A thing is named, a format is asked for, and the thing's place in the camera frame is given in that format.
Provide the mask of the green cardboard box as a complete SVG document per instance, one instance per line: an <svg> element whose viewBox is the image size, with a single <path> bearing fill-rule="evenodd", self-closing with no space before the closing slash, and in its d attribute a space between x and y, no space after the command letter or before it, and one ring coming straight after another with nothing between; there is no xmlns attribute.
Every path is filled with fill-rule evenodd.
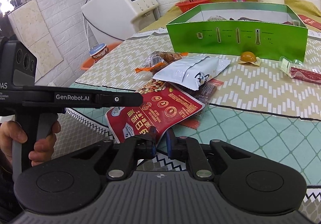
<svg viewBox="0 0 321 224"><path fill-rule="evenodd" d="M177 53L303 61L308 29L287 5L257 2L201 4L167 24Z"/></svg>

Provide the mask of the white countertop water dispenser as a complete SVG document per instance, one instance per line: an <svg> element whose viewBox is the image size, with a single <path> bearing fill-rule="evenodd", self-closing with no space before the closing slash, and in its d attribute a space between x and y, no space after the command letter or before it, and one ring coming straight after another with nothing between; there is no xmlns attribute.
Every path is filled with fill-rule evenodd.
<svg viewBox="0 0 321 224"><path fill-rule="evenodd" d="M156 20L156 0L89 0L82 13L96 41L124 41Z"/></svg>

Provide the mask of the red envelope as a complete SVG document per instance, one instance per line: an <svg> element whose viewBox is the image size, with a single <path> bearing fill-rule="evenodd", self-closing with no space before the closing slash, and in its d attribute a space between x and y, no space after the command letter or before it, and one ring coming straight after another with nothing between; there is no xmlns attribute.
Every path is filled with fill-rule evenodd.
<svg viewBox="0 0 321 224"><path fill-rule="evenodd" d="M302 20L303 23L310 25L318 30L321 30L321 23L320 22L318 22L314 19L311 19L303 14L299 14L298 16Z"/></svg>

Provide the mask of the red nut mix bag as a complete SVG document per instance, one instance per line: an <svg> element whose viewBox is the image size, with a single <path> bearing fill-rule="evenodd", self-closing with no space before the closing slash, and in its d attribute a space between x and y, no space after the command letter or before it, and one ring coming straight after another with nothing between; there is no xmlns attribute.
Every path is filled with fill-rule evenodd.
<svg viewBox="0 0 321 224"><path fill-rule="evenodd" d="M205 104L174 84L151 79L137 90L143 97L139 107L114 107L106 121L117 142L146 134L156 128L156 143L175 124L201 111Z"/></svg>

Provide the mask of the orange-edged nut snack bag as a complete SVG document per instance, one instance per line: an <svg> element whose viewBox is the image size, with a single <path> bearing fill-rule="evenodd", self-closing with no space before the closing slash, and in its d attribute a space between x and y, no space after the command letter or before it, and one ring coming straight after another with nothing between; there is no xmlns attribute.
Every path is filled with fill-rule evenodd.
<svg viewBox="0 0 321 224"><path fill-rule="evenodd" d="M139 72L151 72L156 74L164 67L169 64L182 59L187 56L188 53L171 53L166 51L154 51L149 55L149 57L144 61L144 63L135 69L136 73Z"/></svg>

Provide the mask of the blue-lid snack cup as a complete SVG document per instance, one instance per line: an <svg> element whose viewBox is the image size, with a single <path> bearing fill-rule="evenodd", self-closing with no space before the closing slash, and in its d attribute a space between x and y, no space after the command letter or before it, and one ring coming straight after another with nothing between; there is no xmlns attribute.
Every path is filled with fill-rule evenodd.
<svg viewBox="0 0 321 224"><path fill-rule="evenodd" d="M94 62L99 61L102 59L105 55L107 55L109 52L109 48L105 43L98 44L96 46L93 46L89 50L89 54Z"/></svg>

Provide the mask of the silver white foil snack bag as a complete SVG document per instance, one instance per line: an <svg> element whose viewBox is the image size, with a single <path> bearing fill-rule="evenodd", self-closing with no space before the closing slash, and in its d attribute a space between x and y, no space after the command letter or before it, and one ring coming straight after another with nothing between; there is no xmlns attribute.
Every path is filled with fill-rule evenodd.
<svg viewBox="0 0 321 224"><path fill-rule="evenodd" d="M157 72L154 80L165 81L196 91L201 85L218 76L230 60L195 55L175 61Z"/></svg>

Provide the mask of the red plastic basket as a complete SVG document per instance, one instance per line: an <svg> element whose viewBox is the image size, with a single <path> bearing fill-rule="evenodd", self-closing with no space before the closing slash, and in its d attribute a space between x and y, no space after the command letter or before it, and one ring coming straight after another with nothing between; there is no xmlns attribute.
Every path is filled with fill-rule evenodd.
<svg viewBox="0 0 321 224"><path fill-rule="evenodd" d="M175 5L180 9L182 13L185 13L192 8L196 7L197 5L200 4L208 4L211 3L212 0L193 0L193 1L183 1L176 3Z"/></svg>

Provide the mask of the red sausage sticks pack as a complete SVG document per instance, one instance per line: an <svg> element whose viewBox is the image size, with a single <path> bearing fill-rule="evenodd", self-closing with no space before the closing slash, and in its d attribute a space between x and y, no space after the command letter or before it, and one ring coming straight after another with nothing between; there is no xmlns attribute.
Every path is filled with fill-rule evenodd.
<svg viewBox="0 0 321 224"><path fill-rule="evenodd" d="M320 85L320 66L304 64L299 60L290 61L284 56L279 60L279 69L288 77Z"/></svg>

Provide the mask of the patterned tablecloth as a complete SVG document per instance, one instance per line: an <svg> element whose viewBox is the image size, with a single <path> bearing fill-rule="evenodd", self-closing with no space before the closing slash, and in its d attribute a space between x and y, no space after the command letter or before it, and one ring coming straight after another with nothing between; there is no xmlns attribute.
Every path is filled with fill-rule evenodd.
<svg viewBox="0 0 321 224"><path fill-rule="evenodd" d="M134 91L145 85L150 73L134 70L156 50L172 51L167 23L180 15L173 7L142 33L123 42L111 53L72 80L74 88ZM230 56L219 75L219 86L201 114L200 125L174 126L176 135L201 143L220 139L273 159L299 171L308 190L300 211L320 221L320 86L283 74L278 61L260 66L242 65Z"/></svg>

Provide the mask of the orange plastic basin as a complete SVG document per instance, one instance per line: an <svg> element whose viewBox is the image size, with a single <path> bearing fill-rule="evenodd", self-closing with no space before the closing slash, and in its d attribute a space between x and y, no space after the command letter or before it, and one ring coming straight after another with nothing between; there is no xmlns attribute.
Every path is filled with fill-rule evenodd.
<svg viewBox="0 0 321 224"><path fill-rule="evenodd" d="M107 45L107 47L109 48L109 52L113 51L117 46L119 46L121 43L120 42L115 42L112 44ZM93 61L93 59L91 57L89 57L88 59L86 59L80 66L80 69L83 71L87 71L92 65L94 65L95 62Z"/></svg>

